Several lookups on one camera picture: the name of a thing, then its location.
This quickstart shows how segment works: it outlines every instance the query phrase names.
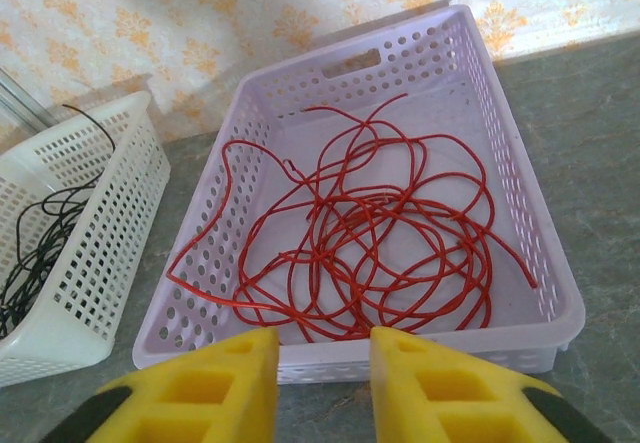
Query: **floral wallpaper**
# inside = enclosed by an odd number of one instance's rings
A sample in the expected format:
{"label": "floral wallpaper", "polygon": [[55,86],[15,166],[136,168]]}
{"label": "floral wallpaper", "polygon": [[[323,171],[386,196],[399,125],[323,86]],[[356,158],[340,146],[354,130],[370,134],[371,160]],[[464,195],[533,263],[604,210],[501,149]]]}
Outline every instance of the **floral wallpaper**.
{"label": "floral wallpaper", "polygon": [[[248,71],[434,1],[0,0],[0,64],[51,108],[148,90],[172,140],[218,128]],[[496,59],[640,29],[640,0],[452,2],[471,6]],[[0,147],[21,137],[0,118]]]}

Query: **tangled red wire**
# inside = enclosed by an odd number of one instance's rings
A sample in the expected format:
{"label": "tangled red wire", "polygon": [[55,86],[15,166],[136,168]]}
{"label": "tangled red wire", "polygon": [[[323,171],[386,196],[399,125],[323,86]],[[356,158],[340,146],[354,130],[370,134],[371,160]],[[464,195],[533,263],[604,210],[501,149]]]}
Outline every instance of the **tangled red wire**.
{"label": "tangled red wire", "polygon": [[[331,340],[367,338],[370,329],[376,325],[415,332],[436,318],[451,317],[469,298],[475,298],[475,302],[455,328],[466,328],[483,309],[479,327],[486,327],[491,319],[490,289],[493,280],[488,239],[495,241],[511,255],[531,288],[537,287],[536,282],[518,254],[491,230],[495,205],[487,188],[486,170],[471,148],[462,140],[447,134],[409,138],[393,124],[376,119],[383,108],[404,96],[406,94],[385,102],[366,120],[332,107],[308,108],[306,111],[334,112],[354,122],[324,146],[315,171],[309,175],[304,175],[293,162],[281,160],[261,145],[244,140],[227,142],[222,148],[227,175],[231,175],[228,149],[232,145],[245,145],[271,157],[293,183],[293,187],[251,227],[238,258],[238,285],[231,299],[195,288],[174,274],[182,258],[207,235],[224,213],[232,189],[230,176],[220,208],[204,230],[178,254],[169,267],[167,277],[201,298],[232,307],[236,316],[245,323],[259,326],[293,323],[308,342],[315,340],[314,333]],[[380,136],[382,131],[392,136],[383,138]],[[362,141],[367,134],[370,138]],[[349,138],[344,156],[325,162],[330,148],[344,138]],[[480,176],[459,171],[425,176],[429,162],[426,142],[429,140],[448,140],[463,149],[475,162]],[[408,183],[405,187],[393,184],[349,187],[345,183],[348,175],[363,169],[381,150],[397,145],[404,145],[409,153]],[[423,190],[434,182],[452,178],[476,188],[474,196],[463,208],[452,208],[418,196],[419,191],[424,194]],[[287,203],[300,192],[308,193],[310,197],[302,202]],[[479,223],[470,217],[470,212],[482,200],[487,203],[489,210],[486,221]],[[267,220],[307,208],[308,229],[298,246],[279,252],[256,274],[247,274],[245,267],[249,253]],[[422,238],[425,243],[424,258],[402,271],[396,271],[392,268],[393,264],[383,261],[381,245],[389,242],[394,229],[401,226],[405,227],[405,231],[407,227],[411,228]],[[347,247],[359,249],[362,255],[355,264],[341,256]],[[294,278],[300,265],[306,267],[306,283],[300,277]],[[260,285],[261,280],[276,269],[286,270],[286,301]],[[327,285],[341,301],[337,306],[331,305],[331,308],[325,308],[330,305],[320,302],[321,291],[326,291]],[[439,288],[451,295],[450,298],[437,308],[427,310],[427,302]],[[408,289],[412,291],[412,299],[408,303],[390,304],[393,295]],[[307,303],[299,303],[303,299],[302,293]]]}

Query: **white plastic basket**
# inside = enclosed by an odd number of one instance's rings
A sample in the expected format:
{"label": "white plastic basket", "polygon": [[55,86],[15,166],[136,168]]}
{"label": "white plastic basket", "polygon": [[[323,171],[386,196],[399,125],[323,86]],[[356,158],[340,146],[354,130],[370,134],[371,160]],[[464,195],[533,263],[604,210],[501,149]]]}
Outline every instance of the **white plastic basket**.
{"label": "white plastic basket", "polygon": [[[0,387],[93,365],[106,358],[164,187],[169,162],[149,117],[148,93],[87,110],[0,157],[0,285],[16,263],[21,210],[103,171],[86,208],[25,319],[0,340]],[[51,217],[22,224],[23,251]]]}
{"label": "white plastic basket", "polygon": [[[260,143],[309,173],[321,148],[346,124],[340,116],[301,110],[331,104],[366,117],[373,108],[402,92],[409,97],[388,106],[381,116],[405,134],[444,132],[471,146],[487,168],[489,189],[496,200],[493,230],[520,250],[539,284],[532,290],[514,261],[492,248],[495,277],[489,328],[453,331],[460,321],[453,315],[424,327],[424,337],[522,372],[551,369],[557,350],[565,348],[584,325],[584,305],[467,7],[438,10],[248,76],[237,90],[211,151],[167,267],[193,235],[203,230],[221,203],[226,185],[221,155],[224,143],[237,138]],[[439,155],[430,164],[443,165],[434,172],[448,164],[474,171],[451,158],[447,160],[444,149],[429,147]],[[230,297],[237,284],[235,260],[253,221],[291,188],[278,166],[258,150],[241,151],[240,145],[231,148],[233,192],[220,224],[176,269],[202,291],[223,298]],[[365,181],[394,181],[396,174],[406,174],[399,163],[406,162],[406,156],[389,158]],[[455,182],[453,185],[443,182],[438,198],[459,207],[455,204],[459,189]],[[249,274],[275,256],[274,248],[295,248],[300,241],[304,224],[288,221],[285,216],[275,220],[277,223],[263,230],[273,236],[255,243]],[[416,252],[409,238],[395,243],[389,251],[399,261]],[[282,280],[265,278],[261,286],[278,293],[284,278],[286,275]],[[331,298],[329,295],[323,300],[327,311]],[[336,307],[341,307],[337,296],[333,298]],[[201,300],[163,275],[136,339],[134,362],[146,367],[248,329],[230,308]],[[294,325],[280,327],[279,331],[283,343],[281,383],[368,378],[367,340],[307,344]]]}

